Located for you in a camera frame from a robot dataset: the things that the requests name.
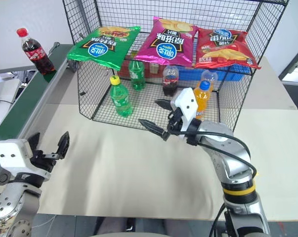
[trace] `green soda bottle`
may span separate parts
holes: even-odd
[[[129,101],[127,88],[120,83],[119,76],[110,77],[110,83],[112,85],[110,89],[110,97],[114,102],[117,113],[123,117],[131,115],[133,109]]]
[[[129,74],[132,87],[135,90],[142,90],[145,87],[144,64],[140,61],[130,61]]]

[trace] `blue plastic crate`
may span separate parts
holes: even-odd
[[[207,69],[196,69],[196,68],[188,68],[188,67],[183,67],[183,66],[177,66],[178,71],[179,71],[179,80],[200,80],[201,75],[204,70]],[[224,79],[224,76],[226,75],[228,71],[228,67],[224,68],[218,68],[221,71],[218,71],[216,69],[208,69],[211,72],[216,72],[218,75],[218,81],[222,81]],[[230,71],[238,71],[240,73],[244,74],[250,74],[251,70],[249,67],[244,67],[240,65],[232,65]],[[240,81],[244,77],[244,74],[240,73],[232,73],[229,72],[226,77],[226,81]]]

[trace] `orange juice bottle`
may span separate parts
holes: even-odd
[[[203,80],[200,82],[199,86],[194,89],[194,95],[196,102],[198,104],[196,118],[201,119],[207,108],[207,102],[210,99],[210,86],[211,83],[208,80]]]
[[[214,86],[215,82],[218,80],[218,75],[217,75],[217,73],[212,73],[209,70],[205,70],[205,71],[203,71],[203,73],[201,75],[201,80],[208,80],[211,83],[209,91],[212,92],[213,86]]]

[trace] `yellow ring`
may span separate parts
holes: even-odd
[[[242,195],[247,195],[252,193],[255,190],[255,183],[253,183],[253,186],[245,189],[245,190],[241,190],[241,191],[232,191],[232,190],[228,190],[228,189],[223,189],[223,192],[225,194],[229,194],[229,195],[233,195],[233,196],[242,196]]]

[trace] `wire mesh basket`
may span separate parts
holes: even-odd
[[[246,31],[246,42],[259,63],[288,0],[63,0],[63,4],[74,44],[101,26],[141,26],[126,60],[132,60],[151,32],[153,16],[159,16],[204,29]],[[154,103],[156,99],[170,99],[163,94],[161,76],[146,78],[145,89],[138,92],[132,89],[127,70],[128,67],[122,67],[116,72],[94,62],[79,62],[80,113],[94,121],[120,126],[143,129],[138,119],[148,119],[166,127],[169,112]],[[213,88],[204,119],[222,122],[234,130],[255,69],[234,65],[217,72],[222,77]],[[109,77],[114,74],[121,76],[122,84],[129,90],[134,110],[127,118],[116,113],[110,99]],[[180,80],[179,89],[195,87],[198,81],[199,78]]]

